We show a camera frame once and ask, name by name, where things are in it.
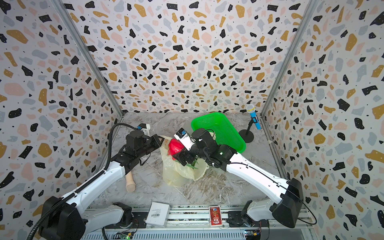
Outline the red dragon fruit toy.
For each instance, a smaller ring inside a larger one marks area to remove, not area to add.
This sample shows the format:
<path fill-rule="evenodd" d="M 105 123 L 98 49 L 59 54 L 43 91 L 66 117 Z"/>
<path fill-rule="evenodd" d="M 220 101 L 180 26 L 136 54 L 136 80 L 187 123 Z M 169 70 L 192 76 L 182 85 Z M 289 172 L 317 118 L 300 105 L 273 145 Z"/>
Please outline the red dragon fruit toy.
<path fill-rule="evenodd" d="M 185 146 L 179 140 L 171 139 L 168 154 L 173 157 L 175 154 L 182 152 L 184 148 Z"/>

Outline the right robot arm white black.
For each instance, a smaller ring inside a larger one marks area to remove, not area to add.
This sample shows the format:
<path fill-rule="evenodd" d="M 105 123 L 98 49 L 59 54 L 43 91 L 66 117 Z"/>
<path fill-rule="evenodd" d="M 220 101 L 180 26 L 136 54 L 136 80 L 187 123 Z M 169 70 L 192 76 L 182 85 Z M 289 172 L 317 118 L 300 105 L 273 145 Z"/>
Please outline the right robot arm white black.
<path fill-rule="evenodd" d="M 203 159 L 214 168 L 242 178 L 268 197 L 265 201 L 246 203 L 242 210 L 242 219 L 246 224 L 274 219 L 287 228 L 296 226 L 303 206 L 300 181 L 288 181 L 263 170 L 234 148 L 219 145 L 208 130 L 198 129 L 189 135 L 181 128 L 174 137 L 183 147 L 172 157 L 183 166 L 197 158 Z"/>

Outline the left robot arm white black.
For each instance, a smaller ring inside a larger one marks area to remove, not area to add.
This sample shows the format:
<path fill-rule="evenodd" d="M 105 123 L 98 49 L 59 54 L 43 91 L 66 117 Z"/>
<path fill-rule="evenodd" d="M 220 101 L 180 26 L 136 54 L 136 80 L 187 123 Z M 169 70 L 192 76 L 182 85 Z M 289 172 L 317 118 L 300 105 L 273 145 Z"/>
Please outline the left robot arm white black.
<path fill-rule="evenodd" d="M 158 135 L 146 136 L 140 130 L 130 132 L 126 144 L 112 157 L 106 170 L 100 170 L 61 198 L 51 197 L 45 201 L 42 216 L 27 238 L 31 240 L 39 234 L 46 240 L 79 240 L 109 225 L 131 226 L 132 208 L 126 204 L 117 202 L 98 210 L 87 209 L 109 186 L 125 177 L 136 165 L 143 165 L 141 158 L 159 149 L 164 140 Z"/>

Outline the cream plastic bag orange print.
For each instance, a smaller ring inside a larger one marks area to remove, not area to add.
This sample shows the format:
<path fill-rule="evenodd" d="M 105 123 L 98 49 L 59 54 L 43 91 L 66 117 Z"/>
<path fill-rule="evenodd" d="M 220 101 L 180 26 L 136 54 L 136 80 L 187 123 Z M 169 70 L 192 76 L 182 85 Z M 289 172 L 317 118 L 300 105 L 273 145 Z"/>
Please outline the cream plastic bag orange print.
<path fill-rule="evenodd" d="M 190 164 L 183 166 L 179 162 L 174 161 L 169 154 L 171 138 L 166 136 L 163 136 L 163 138 L 165 140 L 160 147 L 160 151 L 163 162 L 163 180 L 165 183 L 169 186 L 181 187 L 191 181 L 201 179 L 209 168 L 208 164 L 203 159 L 197 159 L 193 166 Z"/>

